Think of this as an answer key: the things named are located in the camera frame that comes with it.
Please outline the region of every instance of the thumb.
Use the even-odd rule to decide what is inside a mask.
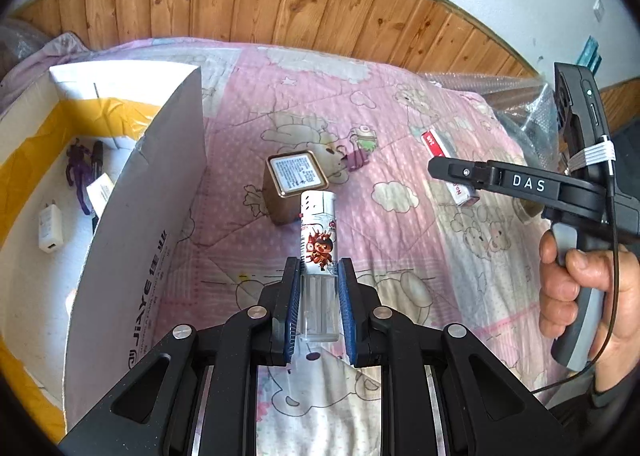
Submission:
[[[640,267],[636,256],[620,249],[620,292],[640,290]],[[566,255],[566,269],[580,285],[605,292],[613,289],[613,252],[596,250],[583,252],[571,249]]]

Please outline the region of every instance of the white lighter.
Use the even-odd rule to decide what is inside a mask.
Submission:
[[[307,341],[335,342],[339,337],[335,194],[303,192],[300,216],[300,336]]]

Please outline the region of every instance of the silver bolt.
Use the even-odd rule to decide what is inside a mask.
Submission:
[[[251,308],[246,311],[246,314],[252,319],[261,319],[267,315],[267,308],[264,306],[251,306]]]
[[[466,335],[466,328],[462,324],[452,324],[447,328],[447,333],[452,337],[461,339]]]
[[[174,339],[185,339],[191,335],[191,326],[188,324],[180,324],[174,328]]]
[[[391,318],[391,315],[393,315],[393,312],[391,311],[391,308],[387,308],[386,306],[378,306],[376,309],[373,310],[373,315],[374,317],[380,320],[384,320],[384,319]]]

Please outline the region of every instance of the gray handle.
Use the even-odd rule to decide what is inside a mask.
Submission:
[[[551,231],[558,244],[558,264],[564,266],[564,256],[578,246],[578,232],[564,223],[554,223]],[[589,350],[602,317],[604,293],[593,288],[581,288],[575,302],[578,316],[568,325],[551,346],[551,356],[558,364],[572,371],[580,371],[587,364]]]

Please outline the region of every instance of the brown box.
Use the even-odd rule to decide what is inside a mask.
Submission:
[[[320,164],[311,151],[293,151],[269,156],[264,163],[262,197],[275,225],[286,225],[300,217],[300,194],[329,187]]]

